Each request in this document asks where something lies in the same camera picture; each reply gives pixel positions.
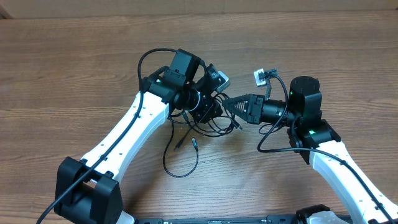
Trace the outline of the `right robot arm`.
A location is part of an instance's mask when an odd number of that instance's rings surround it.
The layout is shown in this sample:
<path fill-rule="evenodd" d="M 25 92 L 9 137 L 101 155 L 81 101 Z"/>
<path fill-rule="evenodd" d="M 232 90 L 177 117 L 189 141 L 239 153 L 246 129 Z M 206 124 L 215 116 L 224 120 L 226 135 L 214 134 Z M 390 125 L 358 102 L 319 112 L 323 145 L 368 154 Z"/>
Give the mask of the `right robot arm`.
<path fill-rule="evenodd" d="M 397 223 L 397 205 L 370 181 L 350 156 L 337 132 L 322 118 L 322 94 L 316 78 L 294 78 L 284 101 L 268 95 L 224 100 L 226 110 L 250 124 L 288 129 L 288 151 L 299 153 L 346 207 L 353 223 Z"/>

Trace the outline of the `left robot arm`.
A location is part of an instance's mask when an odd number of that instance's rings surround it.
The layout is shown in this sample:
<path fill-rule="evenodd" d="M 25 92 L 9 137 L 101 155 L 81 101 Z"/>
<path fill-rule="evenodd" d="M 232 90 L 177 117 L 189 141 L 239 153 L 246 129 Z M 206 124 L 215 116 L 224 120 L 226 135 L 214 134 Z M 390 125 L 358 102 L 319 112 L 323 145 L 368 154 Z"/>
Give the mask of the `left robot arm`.
<path fill-rule="evenodd" d="M 120 183 L 150 135 L 174 110 L 188 112 L 197 123 L 222 114 L 213 92 L 229 86 L 228 77 L 196 55 L 173 50 L 169 66 L 138 76 L 139 92 L 110 133 L 81 159 L 66 157 L 57 171 L 54 211 L 73 223 L 135 223 L 124 211 Z"/>

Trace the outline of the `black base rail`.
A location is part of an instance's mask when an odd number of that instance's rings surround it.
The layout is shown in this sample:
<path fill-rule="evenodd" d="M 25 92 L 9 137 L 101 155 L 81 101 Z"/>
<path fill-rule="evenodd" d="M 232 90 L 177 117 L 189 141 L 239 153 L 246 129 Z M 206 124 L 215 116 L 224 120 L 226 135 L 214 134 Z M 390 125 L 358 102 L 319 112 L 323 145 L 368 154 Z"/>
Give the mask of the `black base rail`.
<path fill-rule="evenodd" d="M 296 215 L 268 215 L 255 218 L 188 218 L 188 219 L 162 219 L 162 218 L 137 218 L 137 224 L 299 224 Z"/>

